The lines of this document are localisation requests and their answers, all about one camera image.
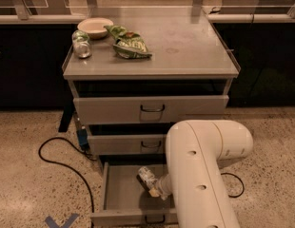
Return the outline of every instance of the cable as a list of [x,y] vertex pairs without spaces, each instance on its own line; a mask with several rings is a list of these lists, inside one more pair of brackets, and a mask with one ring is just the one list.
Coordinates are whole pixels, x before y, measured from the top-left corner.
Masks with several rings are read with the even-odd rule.
[[78,172],[76,169],[72,168],[71,166],[67,165],[67,164],[64,164],[64,163],[60,163],[60,162],[57,162],[57,161],[50,161],[50,160],[47,160],[45,159],[41,152],[42,152],[42,148],[47,144],[49,143],[50,141],[53,141],[53,140],[62,140],[62,141],[65,141],[67,143],[69,143],[76,151],[78,151],[79,153],[85,155],[89,160],[91,161],[96,161],[95,159],[90,159],[89,156],[91,156],[90,154],[87,154],[86,152],[82,152],[81,150],[79,150],[72,142],[70,142],[68,139],[65,139],[63,137],[53,137],[53,138],[50,138],[48,140],[46,140],[45,142],[42,143],[42,145],[40,146],[39,148],[39,157],[44,161],[44,162],[48,162],[48,163],[55,163],[55,164],[59,164],[59,165],[62,165],[62,166],[65,166],[66,168],[72,170],[73,172],[75,172],[81,179],[82,181],[84,182],[84,184],[86,185],[87,189],[88,189],[88,192],[89,192],[89,197],[90,197],[90,203],[91,203],[91,213],[94,213],[94,202],[93,202],[93,196],[92,196],[92,193],[91,193],[91,189],[89,187],[89,183],[86,181],[86,179],[80,174],[80,172]]
[[230,176],[236,178],[241,183],[241,185],[243,187],[243,190],[242,190],[242,192],[240,194],[238,194],[238,195],[229,195],[230,198],[233,198],[233,199],[239,198],[245,192],[244,183],[243,183],[243,181],[238,176],[236,176],[236,175],[234,175],[232,173],[228,173],[228,172],[221,173],[221,175],[230,175]]

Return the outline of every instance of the drawer handle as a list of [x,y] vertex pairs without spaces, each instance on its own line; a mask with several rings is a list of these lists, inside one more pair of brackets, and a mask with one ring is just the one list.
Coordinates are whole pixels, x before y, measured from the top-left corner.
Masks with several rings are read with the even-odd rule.
[[158,144],[155,145],[145,145],[143,141],[141,141],[141,146],[144,148],[159,148],[161,146],[161,141],[158,142]]
[[161,108],[148,109],[148,108],[144,108],[142,105],[140,105],[140,109],[145,112],[162,112],[166,109],[166,106],[163,104],[163,106]]
[[163,219],[162,220],[160,220],[160,221],[153,221],[153,222],[148,221],[148,217],[145,216],[145,220],[146,220],[146,224],[162,224],[162,223],[165,223],[166,216],[163,215]]

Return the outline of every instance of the drawer cabinet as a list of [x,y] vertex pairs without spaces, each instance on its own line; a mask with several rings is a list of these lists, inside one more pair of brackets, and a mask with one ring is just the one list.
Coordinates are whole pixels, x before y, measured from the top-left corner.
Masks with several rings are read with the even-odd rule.
[[[91,219],[98,226],[177,223],[173,198],[151,198],[138,169],[148,165],[158,177],[167,172],[166,136],[176,122],[221,118],[238,67],[205,16],[189,17],[191,8],[98,12],[142,31],[153,56],[120,58],[110,37],[92,41],[85,60],[69,56],[64,77],[104,171],[100,211]],[[151,29],[150,21],[162,26]]]

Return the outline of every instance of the floor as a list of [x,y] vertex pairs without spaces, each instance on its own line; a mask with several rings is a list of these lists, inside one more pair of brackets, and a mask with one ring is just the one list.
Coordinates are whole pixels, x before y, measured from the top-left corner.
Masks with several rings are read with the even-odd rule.
[[[118,0],[99,1],[114,6]],[[157,3],[162,1],[184,5],[190,0]],[[89,192],[83,181],[38,155],[41,144],[52,137],[67,138],[78,146],[74,122],[66,133],[58,133],[61,117],[62,111],[0,111],[0,228],[90,227]],[[231,199],[241,227],[295,228],[295,107],[227,108],[223,119],[244,124],[254,139],[254,151],[247,159],[222,170],[245,184],[245,192]],[[103,178],[97,162],[61,140],[47,143],[42,155],[79,171],[98,211]],[[228,192],[239,191],[238,183],[227,178],[224,182]]]

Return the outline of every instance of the drawer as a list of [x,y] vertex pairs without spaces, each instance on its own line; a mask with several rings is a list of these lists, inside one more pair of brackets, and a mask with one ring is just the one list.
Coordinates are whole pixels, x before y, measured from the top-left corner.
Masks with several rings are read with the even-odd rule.
[[218,118],[227,95],[75,98],[82,124],[169,123]]
[[165,147],[164,135],[88,136],[93,155],[161,154]]
[[[95,226],[177,223],[173,197],[151,197],[137,176],[141,166],[105,163],[99,212],[91,215]],[[148,168],[157,178],[167,173],[164,164],[151,164]]]

